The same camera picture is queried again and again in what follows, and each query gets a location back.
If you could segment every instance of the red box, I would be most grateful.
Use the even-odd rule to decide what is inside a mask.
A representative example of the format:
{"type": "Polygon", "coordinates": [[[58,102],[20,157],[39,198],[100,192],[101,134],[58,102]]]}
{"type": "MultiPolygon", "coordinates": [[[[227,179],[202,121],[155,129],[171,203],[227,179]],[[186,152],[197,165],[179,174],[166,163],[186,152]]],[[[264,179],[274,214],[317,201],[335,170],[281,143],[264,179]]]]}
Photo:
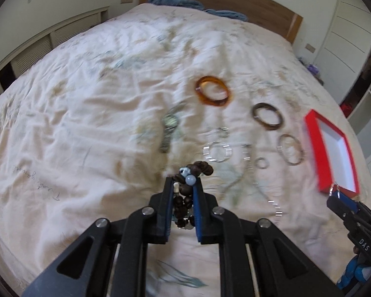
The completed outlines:
{"type": "Polygon", "coordinates": [[[329,193],[337,183],[350,198],[360,193],[356,167],[345,134],[318,112],[311,110],[305,122],[319,177],[319,191],[329,193]]]}

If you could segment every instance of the brown bangle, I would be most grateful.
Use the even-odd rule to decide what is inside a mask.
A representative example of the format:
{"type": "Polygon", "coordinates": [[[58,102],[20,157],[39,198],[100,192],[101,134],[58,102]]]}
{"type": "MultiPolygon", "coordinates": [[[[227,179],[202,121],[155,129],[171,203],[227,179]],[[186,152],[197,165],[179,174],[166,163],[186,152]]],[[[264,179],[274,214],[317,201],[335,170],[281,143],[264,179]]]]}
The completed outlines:
{"type": "Polygon", "coordinates": [[[224,106],[230,100],[230,96],[231,96],[231,92],[228,89],[228,87],[225,85],[225,83],[222,80],[216,77],[213,77],[213,76],[204,76],[200,80],[198,80],[197,83],[195,84],[195,91],[199,97],[199,100],[202,103],[206,105],[212,105],[212,106],[224,106]],[[202,92],[202,85],[207,82],[211,82],[211,83],[217,84],[220,87],[222,87],[227,93],[226,98],[215,100],[215,99],[211,99],[208,96],[206,96],[202,92]]]}
{"type": "Polygon", "coordinates": [[[276,129],[279,129],[282,127],[283,123],[284,123],[284,119],[283,119],[283,116],[282,114],[279,112],[279,110],[270,105],[270,104],[267,104],[267,103],[264,103],[264,102],[261,102],[259,104],[256,104],[253,106],[252,108],[252,116],[253,118],[262,126],[265,127],[265,129],[269,130],[269,131],[274,131],[276,129]],[[265,108],[267,110],[270,110],[272,112],[274,112],[278,118],[279,118],[279,124],[268,124],[267,122],[264,122],[259,116],[258,116],[258,113],[257,111],[261,108],[265,108]]]}

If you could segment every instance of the wall outlet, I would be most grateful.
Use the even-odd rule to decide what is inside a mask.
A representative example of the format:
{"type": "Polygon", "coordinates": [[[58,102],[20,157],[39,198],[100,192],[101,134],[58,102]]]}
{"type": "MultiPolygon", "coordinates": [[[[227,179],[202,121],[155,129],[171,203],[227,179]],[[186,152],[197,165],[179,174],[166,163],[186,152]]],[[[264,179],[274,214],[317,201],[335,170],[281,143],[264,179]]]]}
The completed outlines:
{"type": "Polygon", "coordinates": [[[316,48],[311,46],[309,43],[305,46],[305,49],[309,50],[311,53],[316,51],[316,48]]]}
{"type": "Polygon", "coordinates": [[[123,4],[123,3],[132,3],[133,2],[133,0],[121,0],[121,4],[123,4]]]}

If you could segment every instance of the white bedspread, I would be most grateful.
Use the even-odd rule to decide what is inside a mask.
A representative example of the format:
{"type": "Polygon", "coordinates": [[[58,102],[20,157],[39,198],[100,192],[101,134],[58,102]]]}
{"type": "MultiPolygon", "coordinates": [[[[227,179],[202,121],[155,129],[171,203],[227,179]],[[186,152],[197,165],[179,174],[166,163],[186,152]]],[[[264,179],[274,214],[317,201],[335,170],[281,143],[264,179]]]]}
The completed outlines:
{"type": "MultiPolygon", "coordinates": [[[[18,294],[97,218],[126,218],[162,190],[164,178],[202,159],[214,129],[229,128],[233,156],[214,164],[204,189],[239,217],[275,221],[333,280],[352,257],[339,218],[317,192],[303,117],[314,108],[348,137],[371,207],[371,180],[339,107],[297,61],[290,44],[257,25],[201,11],[142,4],[50,52],[0,96],[0,273],[18,294]],[[195,82],[226,82],[226,107],[199,102],[195,82]],[[161,118],[176,104],[180,125],[169,153],[158,152],[161,118]],[[268,102],[285,119],[265,131],[251,106],[268,102]],[[298,137],[306,160],[289,166],[276,150],[282,133],[298,137]],[[259,189],[243,174],[242,144],[269,168],[259,189]],[[234,186],[226,185],[240,179],[234,186]]],[[[218,296],[218,248],[176,229],[149,252],[148,296],[218,296]]]]}

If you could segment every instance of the metal screw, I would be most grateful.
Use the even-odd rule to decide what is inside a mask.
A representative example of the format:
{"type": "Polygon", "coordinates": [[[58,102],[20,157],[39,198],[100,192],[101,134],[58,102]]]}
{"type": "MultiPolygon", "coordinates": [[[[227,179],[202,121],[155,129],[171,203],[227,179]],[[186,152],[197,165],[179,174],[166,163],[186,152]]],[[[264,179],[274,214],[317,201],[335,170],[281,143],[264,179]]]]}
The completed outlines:
{"type": "Polygon", "coordinates": [[[95,225],[98,228],[104,228],[105,226],[107,226],[107,219],[104,218],[98,219],[96,220],[95,225]]]}
{"type": "Polygon", "coordinates": [[[144,208],[142,208],[142,210],[141,210],[141,213],[142,213],[143,215],[152,215],[154,212],[155,212],[155,210],[154,210],[153,207],[144,207],[144,208]]]}
{"type": "Polygon", "coordinates": [[[268,219],[261,219],[258,221],[258,224],[262,228],[269,228],[271,226],[271,222],[268,219]]]}
{"type": "Polygon", "coordinates": [[[214,207],[212,211],[215,215],[222,215],[226,210],[223,207],[214,207]]]}

